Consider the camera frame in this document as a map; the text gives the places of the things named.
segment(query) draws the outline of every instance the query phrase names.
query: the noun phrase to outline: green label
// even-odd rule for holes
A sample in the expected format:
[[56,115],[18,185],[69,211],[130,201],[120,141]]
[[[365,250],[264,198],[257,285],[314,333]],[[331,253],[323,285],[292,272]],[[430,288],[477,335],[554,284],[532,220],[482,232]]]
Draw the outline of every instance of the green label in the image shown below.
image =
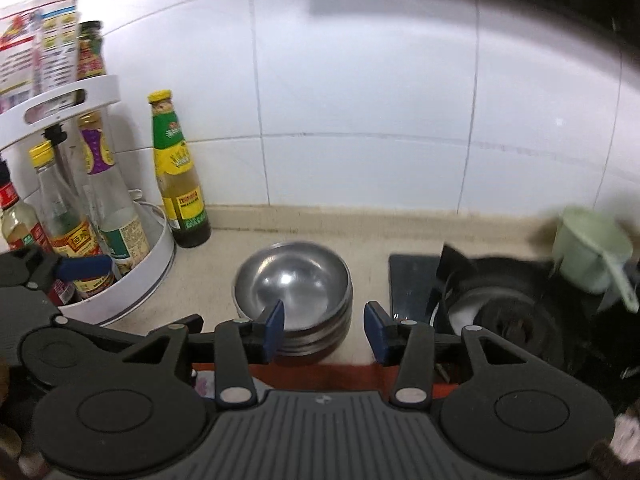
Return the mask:
[[202,212],[197,215],[194,216],[193,218],[185,218],[184,221],[184,228],[185,229],[193,229],[194,227],[197,227],[198,225],[202,224],[205,219],[207,218],[207,212],[203,209]]
[[101,232],[123,276],[149,254],[149,244],[137,216],[120,229]]
[[184,140],[175,112],[153,116],[154,148],[164,150]]

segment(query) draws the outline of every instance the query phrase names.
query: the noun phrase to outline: black stove top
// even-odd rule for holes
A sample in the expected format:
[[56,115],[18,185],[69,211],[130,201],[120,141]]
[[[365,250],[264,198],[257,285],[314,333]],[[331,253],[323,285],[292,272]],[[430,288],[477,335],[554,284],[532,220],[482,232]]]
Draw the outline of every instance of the black stove top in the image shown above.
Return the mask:
[[[631,280],[638,272],[629,266]],[[395,320],[459,335],[478,324],[598,389],[617,411],[640,391],[640,320],[612,293],[588,294],[553,273],[550,260],[442,254],[389,257]]]
[[[449,262],[465,271],[446,280],[452,294],[474,269],[504,262],[447,253],[436,276]],[[0,420],[33,435],[52,468],[47,480],[594,480],[588,453],[613,436],[607,401],[529,351],[478,325],[452,335],[395,321],[375,301],[361,312],[376,361],[398,366],[388,399],[259,397],[249,363],[266,364],[281,344],[282,301],[210,333],[193,315],[139,336],[63,316],[44,292],[58,264],[34,247],[0,255],[0,357],[11,373]],[[512,323],[508,335],[522,328]],[[209,362],[215,393],[204,399],[193,366]],[[433,401],[440,362],[458,367],[460,384]]]

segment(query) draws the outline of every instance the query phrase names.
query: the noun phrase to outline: red label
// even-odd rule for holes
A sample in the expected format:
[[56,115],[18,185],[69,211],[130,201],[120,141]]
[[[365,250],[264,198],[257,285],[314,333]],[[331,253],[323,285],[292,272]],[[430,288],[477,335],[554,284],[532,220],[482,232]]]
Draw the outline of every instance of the red label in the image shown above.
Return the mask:
[[2,209],[11,207],[18,202],[18,200],[20,200],[20,197],[15,192],[15,187],[11,182],[0,187],[0,207],[2,207]]
[[[31,244],[38,244],[48,253],[53,252],[53,248],[49,243],[47,235],[44,234],[44,229],[42,228],[40,222],[37,222],[37,224],[34,225],[31,229],[30,233],[24,238],[9,243],[9,248],[13,251],[15,249],[20,249],[21,247]],[[55,282],[53,282],[53,285],[51,286],[51,289],[49,290],[47,296],[55,306],[62,306],[66,305],[71,300],[75,291],[76,288],[74,287],[73,283],[65,283],[61,282],[60,280],[56,280]]]
[[29,234],[26,235],[24,238],[20,240],[16,240],[15,242],[9,243],[9,248],[13,251],[15,249],[20,249],[21,247],[24,247],[26,245],[31,245],[34,243],[42,247],[45,251],[47,251],[47,253],[53,252],[53,248],[49,243],[49,239],[47,238],[47,235],[44,234],[44,229],[42,228],[42,225],[40,224],[40,222],[34,225],[31,231],[29,232]]

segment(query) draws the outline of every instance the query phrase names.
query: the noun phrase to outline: kitchen countertop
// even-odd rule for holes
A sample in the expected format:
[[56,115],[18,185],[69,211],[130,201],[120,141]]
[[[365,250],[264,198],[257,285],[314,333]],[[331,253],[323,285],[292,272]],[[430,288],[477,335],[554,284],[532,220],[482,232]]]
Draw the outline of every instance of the kitchen countertop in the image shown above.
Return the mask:
[[[388,257],[392,253],[439,254],[444,240],[425,238],[354,237],[334,234],[214,230],[211,238],[194,249],[178,248],[169,275],[140,307],[110,328],[146,334],[151,329],[189,314],[204,318],[204,332],[237,317],[232,282],[238,267],[255,251],[276,242],[308,240],[338,253],[353,280],[351,329],[344,342],[322,362],[366,365],[373,362],[362,323],[362,309],[370,300],[389,308]],[[508,254],[519,258],[548,256],[549,247],[526,242],[448,240],[471,256]]]

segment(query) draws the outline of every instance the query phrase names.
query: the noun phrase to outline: white rotating spice rack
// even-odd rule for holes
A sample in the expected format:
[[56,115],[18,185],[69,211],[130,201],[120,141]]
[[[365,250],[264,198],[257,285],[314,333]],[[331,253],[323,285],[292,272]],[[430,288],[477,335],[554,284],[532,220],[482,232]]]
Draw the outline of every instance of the white rotating spice rack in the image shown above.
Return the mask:
[[[28,111],[64,96],[84,91],[84,102],[28,123]],[[120,100],[118,77],[101,75],[69,83],[29,99],[0,114],[0,150],[15,144],[49,126],[63,123],[82,114],[104,108]],[[72,319],[107,325],[140,306],[158,288],[171,269],[175,257],[175,243],[164,212],[147,202],[136,202],[140,220],[151,251],[129,274],[106,290],[87,300],[62,306],[62,313]]]

